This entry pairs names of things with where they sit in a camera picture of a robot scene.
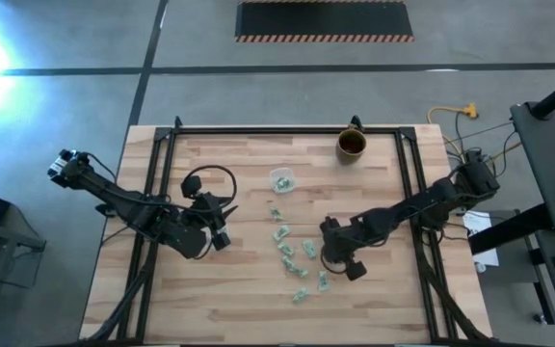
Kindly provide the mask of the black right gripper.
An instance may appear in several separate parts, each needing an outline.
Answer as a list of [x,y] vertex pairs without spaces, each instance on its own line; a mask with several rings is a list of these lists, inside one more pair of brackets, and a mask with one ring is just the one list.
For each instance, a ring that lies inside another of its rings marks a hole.
[[355,251],[371,247],[373,242],[364,239],[365,234],[360,227],[342,227],[336,219],[326,217],[320,229],[324,243],[321,260],[328,271],[336,275],[345,274],[350,281],[367,274],[364,264],[355,261]]

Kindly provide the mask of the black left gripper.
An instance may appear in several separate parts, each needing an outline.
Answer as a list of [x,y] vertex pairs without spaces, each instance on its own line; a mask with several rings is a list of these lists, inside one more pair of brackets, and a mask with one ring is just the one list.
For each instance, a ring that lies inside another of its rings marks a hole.
[[230,238],[225,232],[225,219],[238,208],[238,205],[224,209],[232,203],[232,198],[217,197],[210,192],[201,192],[200,189],[201,180],[195,174],[188,174],[181,183],[183,197],[193,201],[192,205],[183,211],[184,219],[192,227],[208,227],[211,244],[216,251],[220,251],[230,245]]

